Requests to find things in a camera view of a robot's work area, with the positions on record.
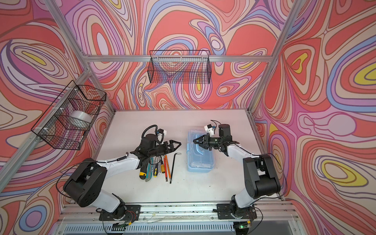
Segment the black hex key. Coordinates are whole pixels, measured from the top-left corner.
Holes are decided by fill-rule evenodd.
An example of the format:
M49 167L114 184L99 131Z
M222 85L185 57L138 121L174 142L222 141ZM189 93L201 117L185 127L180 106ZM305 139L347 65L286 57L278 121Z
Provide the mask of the black hex key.
M182 155L182 153L180 153L180 152L179 153L175 153L174 156L173 156L173 164L172 164L171 176L170 176L170 181L169 181L170 184L172 184L176 156L178 156L178 155Z

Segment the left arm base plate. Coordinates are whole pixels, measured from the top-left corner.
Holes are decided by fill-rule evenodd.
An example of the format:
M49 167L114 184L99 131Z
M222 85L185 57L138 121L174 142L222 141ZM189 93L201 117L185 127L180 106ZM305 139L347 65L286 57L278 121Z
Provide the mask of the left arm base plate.
M100 212L100 221L128 221L134 222L139 219L141 205L120 205L114 212Z

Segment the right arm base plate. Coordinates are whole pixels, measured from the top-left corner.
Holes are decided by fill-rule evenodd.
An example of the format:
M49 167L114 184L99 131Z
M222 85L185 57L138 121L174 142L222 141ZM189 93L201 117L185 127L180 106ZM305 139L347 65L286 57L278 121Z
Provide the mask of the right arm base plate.
M235 204L221 203L217 204L212 212L217 213L218 219L256 219L257 212L255 207L238 208Z

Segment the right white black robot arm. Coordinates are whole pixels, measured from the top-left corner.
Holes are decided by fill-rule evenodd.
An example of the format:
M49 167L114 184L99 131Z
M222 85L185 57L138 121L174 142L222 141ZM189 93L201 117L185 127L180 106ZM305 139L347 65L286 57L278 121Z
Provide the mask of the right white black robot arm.
M257 155L246 150L233 140L228 124L218 126L218 137L214 136L212 126L206 127L206 134L193 140L193 143L205 150L218 150L225 156L239 161L243 165L245 188L231 199L231 208L251 207L264 196L272 196L281 191L281 184L272 157L268 154Z

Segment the yellow black utility knife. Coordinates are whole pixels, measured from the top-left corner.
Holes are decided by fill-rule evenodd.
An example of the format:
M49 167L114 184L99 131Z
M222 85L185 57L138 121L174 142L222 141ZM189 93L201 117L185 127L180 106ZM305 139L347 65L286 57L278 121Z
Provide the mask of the yellow black utility knife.
M147 164L143 165L140 168L139 178L141 180L145 180L146 179L146 173L147 173Z

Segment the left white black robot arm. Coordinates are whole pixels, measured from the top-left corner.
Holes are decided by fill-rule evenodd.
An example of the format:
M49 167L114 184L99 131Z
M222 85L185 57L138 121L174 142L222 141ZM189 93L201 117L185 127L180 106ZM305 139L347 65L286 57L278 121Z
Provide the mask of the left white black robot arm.
M147 167L152 158L173 153L181 145L181 142L175 140L161 142L156 134L147 134L134 151L123 157L103 162L91 158L84 160L65 182L63 190L82 208L93 206L123 216L125 203L118 196L102 189L105 180L125 171Z

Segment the orange handled hex key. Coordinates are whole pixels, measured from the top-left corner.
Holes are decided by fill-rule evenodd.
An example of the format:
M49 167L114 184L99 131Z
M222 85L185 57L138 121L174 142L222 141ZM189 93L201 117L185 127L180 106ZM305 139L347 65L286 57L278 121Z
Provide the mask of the orange handled hex key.
M170 167L169 167L167 155L165 155L165 165L166 165L166 168L167 168L167 175L168 175L169 181L171 181L171 170L170 170Z

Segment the blue plastic tool box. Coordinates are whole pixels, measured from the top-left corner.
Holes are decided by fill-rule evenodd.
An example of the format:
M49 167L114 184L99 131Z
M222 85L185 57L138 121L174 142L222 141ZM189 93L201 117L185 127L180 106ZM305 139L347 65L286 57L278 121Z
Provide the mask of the blue plastic tool box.
M193 140L205 135L206 132L199 129L191 129L187 137L187 169L189 172L208 173L213 170L215 159L213 152L203 149Z

